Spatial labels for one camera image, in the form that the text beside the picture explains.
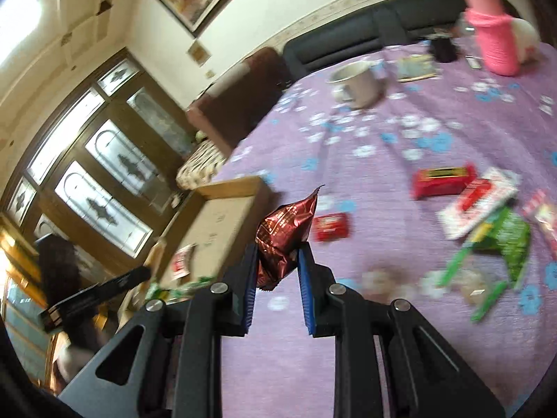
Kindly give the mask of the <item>dark red foil bag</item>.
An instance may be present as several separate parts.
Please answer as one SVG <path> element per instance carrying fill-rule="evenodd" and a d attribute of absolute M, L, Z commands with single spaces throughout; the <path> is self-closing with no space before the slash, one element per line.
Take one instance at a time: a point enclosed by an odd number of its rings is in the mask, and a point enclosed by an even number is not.
<path fill-rule="evenodd" d="M 309 237 L 321 188 L 280 206 L 260 222 L 255 242 L 260 251 L 257 287 L 261 290 L 274 290 L 296 267 L 295 251 Z"/>

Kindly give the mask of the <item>green clear candy bag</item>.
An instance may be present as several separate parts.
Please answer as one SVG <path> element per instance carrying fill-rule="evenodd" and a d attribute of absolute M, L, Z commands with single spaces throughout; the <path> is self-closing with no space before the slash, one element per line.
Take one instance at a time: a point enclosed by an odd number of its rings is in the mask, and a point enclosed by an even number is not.
<path fill-rule="evenodd" d="M 144 297 L 144 302 L 151 300 L 162 300 L 166 305 L 172 305 L 192 299 L 196 292 L 210 287 L 215 283 L 215 277 L 199 277 L 195 281 L 189 281 L 182 285 L 162 286 L 157 281 L 151 281 Z"/>

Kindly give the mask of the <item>red white small packet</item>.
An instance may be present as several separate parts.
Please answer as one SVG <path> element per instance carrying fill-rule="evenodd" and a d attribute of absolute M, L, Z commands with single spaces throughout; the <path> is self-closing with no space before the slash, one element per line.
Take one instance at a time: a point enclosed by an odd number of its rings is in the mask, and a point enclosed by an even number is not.
<path fill-rule="evenodd" d="M 190 245 L 179 248 L 179 250 L 175 252 L 171 262 L 173 280 L 180 280 L 188 277 L 195 248 L 196 244 L 191 243 Z"/>

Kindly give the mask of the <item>green snack bag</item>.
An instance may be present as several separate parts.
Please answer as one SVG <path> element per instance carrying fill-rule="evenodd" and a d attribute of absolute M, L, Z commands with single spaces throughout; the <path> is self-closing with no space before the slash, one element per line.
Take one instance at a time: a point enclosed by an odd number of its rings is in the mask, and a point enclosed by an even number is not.
<path fill-rule="evenodd" d="M 503 207 L 480 223 L 447 263 L 437 286 L 457 291 L 480 322 L 506 291 L 521 285 L 532 231 L 513 209 Z"/>

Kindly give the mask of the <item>cardboard box tray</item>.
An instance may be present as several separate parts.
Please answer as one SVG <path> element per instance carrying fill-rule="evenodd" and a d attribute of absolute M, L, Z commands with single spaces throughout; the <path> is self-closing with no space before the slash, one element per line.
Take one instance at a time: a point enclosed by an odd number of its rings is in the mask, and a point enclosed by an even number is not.
<path fill-rule="evenodd" d="M 270 210 L 273 192 L 261 177 L 241 177 L 215 182 L 192 191 L 146 258 L 151 278 L 127 293 L 121 306 L 139 310 L 151 281 L 162 286 L 182 285 L 199 277 L 220 279 L 239 262 L 244 248 L 255 239 L 258 224 Z M 172 279 L 171 262 L 176 251 L 196 244 L 190 274 Z"/>

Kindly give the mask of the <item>wooden glass-panel door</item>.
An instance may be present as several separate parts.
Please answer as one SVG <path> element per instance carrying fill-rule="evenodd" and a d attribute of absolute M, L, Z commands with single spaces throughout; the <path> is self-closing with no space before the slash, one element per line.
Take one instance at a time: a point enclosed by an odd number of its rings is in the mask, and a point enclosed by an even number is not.
<path fill-rule="evenodd" d="M 179 167 L 194 150 L 183 109 L 126 49 L 51 111 L 1 195 L 26 242 L 51 231 L 110 274 L 147 252 L 179 206 Z"/>

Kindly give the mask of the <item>small red candy packet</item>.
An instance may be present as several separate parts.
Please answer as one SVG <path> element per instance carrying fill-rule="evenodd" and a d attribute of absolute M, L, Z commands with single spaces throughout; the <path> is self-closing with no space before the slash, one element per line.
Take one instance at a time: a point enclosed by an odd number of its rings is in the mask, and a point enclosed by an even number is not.
<path fill-rule="evenodd" d="M 345 212 L 330 213 L 313 219 L 316 242 L 332 242 L 349 236 L 349 219 Z"/>

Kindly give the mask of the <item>red white snack packet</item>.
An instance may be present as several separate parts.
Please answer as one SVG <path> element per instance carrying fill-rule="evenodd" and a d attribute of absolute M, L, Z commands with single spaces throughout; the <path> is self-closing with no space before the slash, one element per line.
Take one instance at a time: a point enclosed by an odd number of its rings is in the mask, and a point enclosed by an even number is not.
<path fill-rule="evenodd" d="M 437 213 L 447 240 L 471 232 L 494 211 L 517 195 L 516 182 L 496 167 L 474 179 L 457 198 Z"/>

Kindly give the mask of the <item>long red snack bar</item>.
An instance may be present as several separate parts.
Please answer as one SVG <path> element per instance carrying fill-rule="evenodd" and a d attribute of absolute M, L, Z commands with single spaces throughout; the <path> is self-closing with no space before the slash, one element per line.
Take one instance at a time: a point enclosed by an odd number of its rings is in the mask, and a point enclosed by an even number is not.
<path fill-rule="evenodd" d="M 461 167 L 418 170 L 411 180 L 413 198 L 460 194 L 477 177 L 476 167 L 467 163 Z"/>

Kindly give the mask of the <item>purple floral tablecloth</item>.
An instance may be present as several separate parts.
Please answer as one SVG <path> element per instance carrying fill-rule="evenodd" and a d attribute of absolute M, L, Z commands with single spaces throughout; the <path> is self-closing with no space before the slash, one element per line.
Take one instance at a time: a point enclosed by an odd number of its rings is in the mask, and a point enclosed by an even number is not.
<path fill-rule="evenodd" d="M 479 323 L 460 293 L 438 292 L 433 275 L 458 251 L 437 214 L 448 197 L 414 200 L 423 168 L 496 167 L 516 180 L 519 204 L 556 193 L 556 52 L 542 45 L 517 77 L 443 64 L 436 77 L 402 84 L 395 63 L 425 50 L 393 46 L 369 57 L 386 81 L 372 109 L 338 105 L 330 70 L 300 79 L 235 149 L 219 180 L 261 177 L 280 203 L 318 193 L 319 214 L 344 212 L 349 236 L 312 245 L 316 261 L 360 292 L 380 279 L 443 334 L 516 413 L 556 354 L 556 267 L 533 232 L 526 273 Z"/>

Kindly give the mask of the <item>pink cartoon candy packet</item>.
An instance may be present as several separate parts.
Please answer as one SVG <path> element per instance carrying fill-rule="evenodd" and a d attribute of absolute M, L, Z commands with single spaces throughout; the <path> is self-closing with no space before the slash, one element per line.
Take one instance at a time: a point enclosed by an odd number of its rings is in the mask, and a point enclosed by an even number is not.
<path fill-rule="evenodd" d="M 556 205 L 544 190 L 537 190 L 522 207 L 523 215 L 538 225 L 552 258 L 556 258 Z"/>

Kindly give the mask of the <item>white ceramic mug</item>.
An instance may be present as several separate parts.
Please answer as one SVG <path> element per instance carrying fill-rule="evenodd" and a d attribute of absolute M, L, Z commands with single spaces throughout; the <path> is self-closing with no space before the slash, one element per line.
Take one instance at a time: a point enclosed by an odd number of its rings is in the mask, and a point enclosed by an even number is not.
<path fill-rule="evenodd" d="M 378 103 L 385 94 L 385 81 L 373 71 L 370 61 L 353 61 L 329 76 L 334 100 L 349 109 L 367 109 Z"/>

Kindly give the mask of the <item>small green booklet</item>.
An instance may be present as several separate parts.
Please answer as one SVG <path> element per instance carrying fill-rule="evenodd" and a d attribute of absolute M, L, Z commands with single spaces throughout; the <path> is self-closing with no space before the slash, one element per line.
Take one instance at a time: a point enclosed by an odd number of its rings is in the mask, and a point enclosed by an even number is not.
<path fill-rule="evenodd" d="M 395 62 L 395 66 L 397 67 L 395 76 L 400 83 L 432 78 L 438 75 L 436 63 L 430 54 L 401 57 Z"/>

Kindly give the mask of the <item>small black cup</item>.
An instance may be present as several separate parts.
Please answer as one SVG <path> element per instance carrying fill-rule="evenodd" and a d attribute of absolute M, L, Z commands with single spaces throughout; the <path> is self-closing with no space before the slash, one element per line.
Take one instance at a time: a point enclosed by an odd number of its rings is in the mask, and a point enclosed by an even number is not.
<path fill-rule="evenodd" d="M 451 36 L 431 37 L 429 52 L 434 60 L 440 63 L 451 63 L 458 59 L 457 49 L 451 41 Z"/>

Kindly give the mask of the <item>white plastic jar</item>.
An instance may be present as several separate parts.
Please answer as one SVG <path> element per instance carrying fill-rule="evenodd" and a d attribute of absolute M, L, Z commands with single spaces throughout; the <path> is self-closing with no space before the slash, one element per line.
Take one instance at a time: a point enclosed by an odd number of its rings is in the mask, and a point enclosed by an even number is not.
<path fill-rule="evenodd" d="M 525 63 L 532 60 L 541 41 L 538 31 L 530 22 L 520 18 L 513 18 L 512 29 L 516 39 L 518 61 Z"/>

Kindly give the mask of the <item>pink knit-sleeved bottle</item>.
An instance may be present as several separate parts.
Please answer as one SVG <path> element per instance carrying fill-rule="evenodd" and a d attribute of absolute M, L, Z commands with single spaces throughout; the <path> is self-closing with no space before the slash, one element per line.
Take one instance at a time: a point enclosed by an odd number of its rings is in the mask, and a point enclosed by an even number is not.
<path fill-rule="evenodd" d="M 475 36 L 487 69 L 503 77 L 519 71 L 513 18 L 501 0 L 464 0 L 466 20 L 475 29 Z"/>

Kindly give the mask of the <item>black sofa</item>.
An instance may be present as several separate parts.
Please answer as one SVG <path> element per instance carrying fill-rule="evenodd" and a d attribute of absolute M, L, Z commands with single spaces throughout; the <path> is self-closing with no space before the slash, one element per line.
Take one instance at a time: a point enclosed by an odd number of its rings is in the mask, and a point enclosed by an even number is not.
<path fill-rule="evenodd" d="M 282 57 L 293 82 L 387 46 L 417 44 L 436 28 L 452 28 L 464 0 L 385 0 L 293 38 Z"/>

